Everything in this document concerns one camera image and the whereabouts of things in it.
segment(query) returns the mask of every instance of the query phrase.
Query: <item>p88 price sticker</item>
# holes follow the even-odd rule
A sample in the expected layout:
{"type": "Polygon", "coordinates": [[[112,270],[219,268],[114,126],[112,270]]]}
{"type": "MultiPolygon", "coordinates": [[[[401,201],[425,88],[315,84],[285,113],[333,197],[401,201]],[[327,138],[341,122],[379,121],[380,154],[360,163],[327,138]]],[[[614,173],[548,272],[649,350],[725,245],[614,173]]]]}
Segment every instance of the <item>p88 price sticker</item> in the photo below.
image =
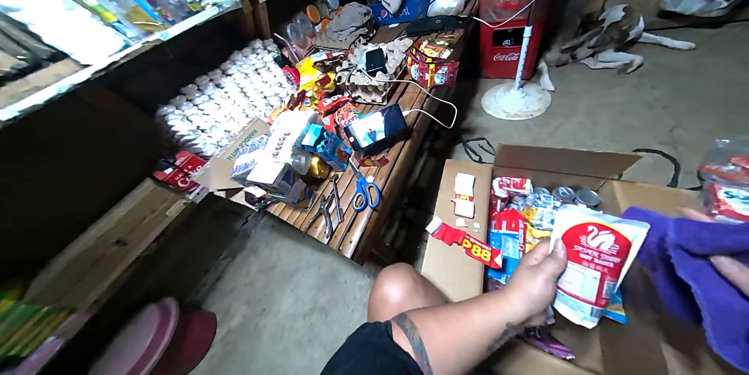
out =
{"type": "Polygon", "coordinates": [[[466,233],[461,244],[466,255],[492,268],[502,267],[502,250],[491,247],[466,233]]]}

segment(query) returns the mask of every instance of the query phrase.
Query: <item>wooden bench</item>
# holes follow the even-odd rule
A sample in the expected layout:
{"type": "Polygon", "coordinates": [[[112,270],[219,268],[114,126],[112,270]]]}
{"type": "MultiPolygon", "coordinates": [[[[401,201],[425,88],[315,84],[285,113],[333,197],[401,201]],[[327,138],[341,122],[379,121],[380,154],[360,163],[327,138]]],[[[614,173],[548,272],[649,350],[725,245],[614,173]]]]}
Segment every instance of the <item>wooden bench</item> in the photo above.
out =
{"type": "MultiPolygon", "coordinates": [[[[478,0],[468,0],[463,10],[463,15],[470,15],[476,12],[478,0]]],[[[406,23],[390,28],[381,27],[374,35],[371,43],[387,43],[393,40],[401,32],[406,23]]],[[[446,34],[457,35],[456,45],[450,59],[459,60],[463,54],[463,47],[474,23],[469,23],[467,29],[447,32],[446,34]]],[[[414,42],[422,39],[434,38],[437,34],[423,37],[413,37],[414,42]]],[[[442,99],[450,99],[453,96],[454,86],[445,87],[443,85],[435,87],[431,93],[442,99]]],[[[428,97],[414,84],[399,83],[393,90],[389,104],[398,103],[402,110],[422,109],[434,114],[437,105],[440,103],[433,98],[428,97]]],[[[366,105],[360,107],[364,112],[370,112],[379,109],[380,106],[366,105]]],[[[407,140],[401,141],[388,150],[385,154],[389,160],[388,164],[382,167],[363,167],[360,169],[362,175],[374,177],[374,183],[380,187],[382,198],[380,205],[376,209],[365,208],[364,211],[356,213],[351,206],[351,199],[356,192],[356,182],[353,177],[351,168],[339,174],[338,192],[341,195],[341,208],[344,210],[344,219],[335,228],[331,239],[327,244],[335,251],[353,259],[355,262],[363,265],[368,259],[370,253],[376,254],[386,263],[392,263],[396,260],[395,251],[385,245],[381,236],[381,231],[387,222],[388,217],[394,212],[394,207],[400,203],[403,194],[403,186],[410,175],[410,170],[414,165],[417,152],[424,141],[424,136],[434,121],[423,113],[411,113],[406,116],[411,134],[407,140]],[[348,232],[344,233],[349,220],[355,219],[348,232]]],[[[276,203],[268,208],[278,218],[288,222],[299,230],[304,230],[310,222],[314,213],[318,210],[321,194],[332,194],[332,182],[325,180],[315,193],[314,202],[307,210],[286,206],[283,203],[276,203]]],[[[337,221],[335,216],[335,207],[331,207],[331,218],[333,225],[337,221]]],[[[325,242],[325,227],[323,218],[319,217],[309,230],[309,235],[313,236],[320,242],[325,242]]]]}

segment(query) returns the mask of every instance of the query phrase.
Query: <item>blue crate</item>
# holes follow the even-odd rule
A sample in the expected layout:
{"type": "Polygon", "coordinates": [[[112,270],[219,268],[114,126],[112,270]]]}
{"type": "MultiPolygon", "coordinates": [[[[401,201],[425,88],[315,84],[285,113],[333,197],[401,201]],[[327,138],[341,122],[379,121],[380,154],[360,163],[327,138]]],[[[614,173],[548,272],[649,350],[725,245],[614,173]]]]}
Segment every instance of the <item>blue crate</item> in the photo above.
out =
{"type": "Polygon", "coordinates": [[[429,5],[429,0],[403,0],[401,10],[396,15],[390,14],[382,3],[375,3],[369,7],[372,9],[372,17],[379,25],[390,25],[415,20],[426,5],[429,5]]]}

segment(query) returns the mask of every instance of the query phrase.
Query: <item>hand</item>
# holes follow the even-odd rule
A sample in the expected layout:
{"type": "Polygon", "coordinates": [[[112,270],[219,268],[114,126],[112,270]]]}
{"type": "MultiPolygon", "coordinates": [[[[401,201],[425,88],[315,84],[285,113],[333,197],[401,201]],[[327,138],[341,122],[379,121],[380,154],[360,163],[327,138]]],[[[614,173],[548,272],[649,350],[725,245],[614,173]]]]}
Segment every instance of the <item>hand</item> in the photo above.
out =
{"type": "Polygon", "coordinates": [[[549,252],[549,242],[541,242],[523,255],[502,289],[509,296],[514,309],[522,312],[524,325],[540,325],[546,321],[546,311],[557,297],[557,281],[567,267],[567,249],[562,240],[549,252]]]}
{"type": "MultiPolygon", "coordinates": [[[[682,208],[682,214],[690,220],[715,223],[712,218],[692,208],[682,208]]],[[[710,256],[710,262],[728,282],[749,296],[749,267],[726,255],[710,256]]]]}

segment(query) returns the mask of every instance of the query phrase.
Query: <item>white pouch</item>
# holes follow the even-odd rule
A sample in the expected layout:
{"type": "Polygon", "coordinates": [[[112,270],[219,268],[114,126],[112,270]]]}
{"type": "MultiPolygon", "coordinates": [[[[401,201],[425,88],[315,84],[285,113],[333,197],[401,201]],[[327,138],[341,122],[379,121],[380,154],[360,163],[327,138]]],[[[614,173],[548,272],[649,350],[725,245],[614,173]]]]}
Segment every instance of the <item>white pouch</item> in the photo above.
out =
{"type": "Polygon", "coordinates": [[[593,328],[622,283],[650,225],[577,205],[559,208],[550,247],[562,239],[567,268],[557,283],[554,307],[568,320],[593,328]]]}

